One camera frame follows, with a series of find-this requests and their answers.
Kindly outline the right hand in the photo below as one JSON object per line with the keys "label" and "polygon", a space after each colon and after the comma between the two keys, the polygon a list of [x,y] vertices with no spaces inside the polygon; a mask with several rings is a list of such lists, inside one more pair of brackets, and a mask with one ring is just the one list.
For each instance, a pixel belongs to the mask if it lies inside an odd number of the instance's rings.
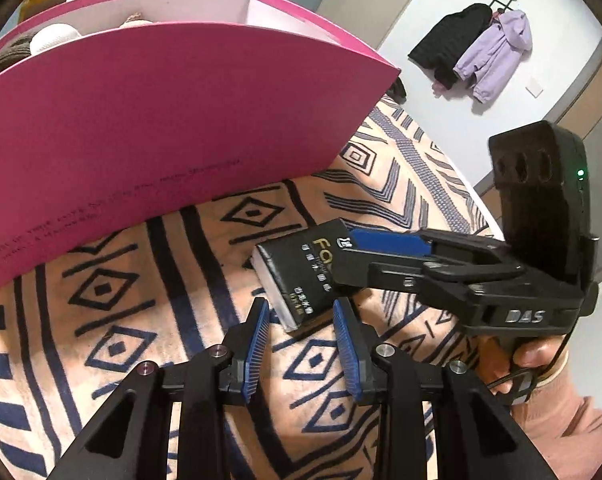
{"label": "right hand", "polygon": [[504,379],[515,366],[541,368],[542,378],[530,400],[548,396],[574,396],[569,372],[569,350],[563,336],[532,339],[516,350],[506,350],[496,336],[479,336],[479,364],[476,372],[486,384]]}

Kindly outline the pink sleeve right forearm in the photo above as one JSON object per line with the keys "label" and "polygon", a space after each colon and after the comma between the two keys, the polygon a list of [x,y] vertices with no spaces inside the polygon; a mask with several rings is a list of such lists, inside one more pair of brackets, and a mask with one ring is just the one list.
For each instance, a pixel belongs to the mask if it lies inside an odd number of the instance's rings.
{"label": "pink sleeve right forearm", "polygon": [[543,379],[511,415],[559,479],[602,479],[602,408],[580,396],[569,365]]}

